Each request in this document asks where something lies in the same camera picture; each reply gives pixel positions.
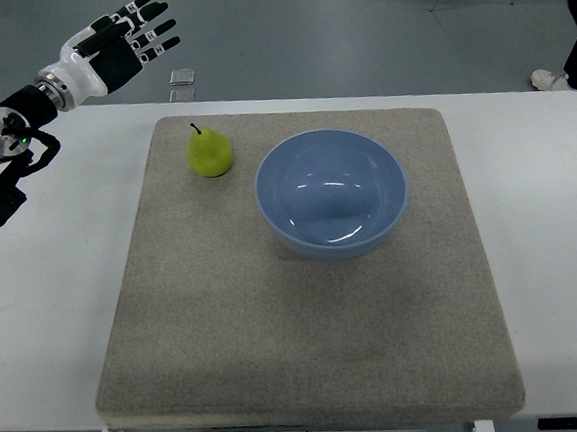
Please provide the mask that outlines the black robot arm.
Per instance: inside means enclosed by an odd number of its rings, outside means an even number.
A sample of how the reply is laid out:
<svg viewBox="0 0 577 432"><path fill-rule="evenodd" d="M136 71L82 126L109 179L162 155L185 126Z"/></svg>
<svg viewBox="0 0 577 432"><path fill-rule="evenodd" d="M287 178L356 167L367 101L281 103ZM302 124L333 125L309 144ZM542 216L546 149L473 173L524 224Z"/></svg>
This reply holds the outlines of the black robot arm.
<svg viewBox="0 0 577 432"><path fill-rule="evenodd" d="M149 26L167 7L162 1L132 0L100 16L71 36L59 60L42 68L33 84L0 103L0 227L25 202L18 180L45 168L60 151L59 139L43 126L88 98L114 93L179 44L177 36L162 38L174 19Z"/></svg>

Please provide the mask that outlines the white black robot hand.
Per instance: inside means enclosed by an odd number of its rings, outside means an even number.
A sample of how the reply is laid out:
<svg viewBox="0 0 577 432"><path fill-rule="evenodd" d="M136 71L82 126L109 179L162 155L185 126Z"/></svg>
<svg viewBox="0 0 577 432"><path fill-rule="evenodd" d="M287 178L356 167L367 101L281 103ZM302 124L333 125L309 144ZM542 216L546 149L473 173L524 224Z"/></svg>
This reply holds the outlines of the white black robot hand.
<svg viewBox="0 0 577 432"><path fill-rule="evenodd" d="M138 35L130 45L125 39L132 31L132 24L151 22L167 8L166 2L132 0L111 16L100 17L66 41L56 63L39 71L37 88L61 111L76 108L87 98L114 93L139 74L142 65L179 45L181 39L174 36L148 48L139 59L131 49L147 47L176 25L174 19Z"/></svg>

